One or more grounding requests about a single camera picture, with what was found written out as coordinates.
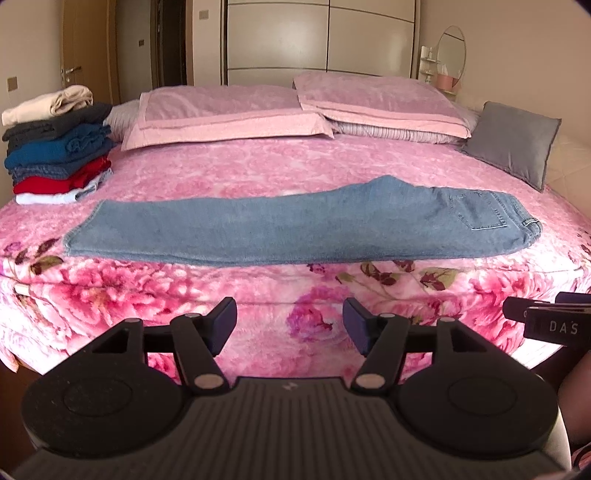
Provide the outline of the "person's right hand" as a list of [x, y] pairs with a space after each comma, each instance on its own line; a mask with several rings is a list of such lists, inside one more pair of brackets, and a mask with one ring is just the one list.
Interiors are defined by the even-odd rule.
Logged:
[[559, 406], [576, 457], [590, 444], [590, 352], [564, 347], [559, 353]]

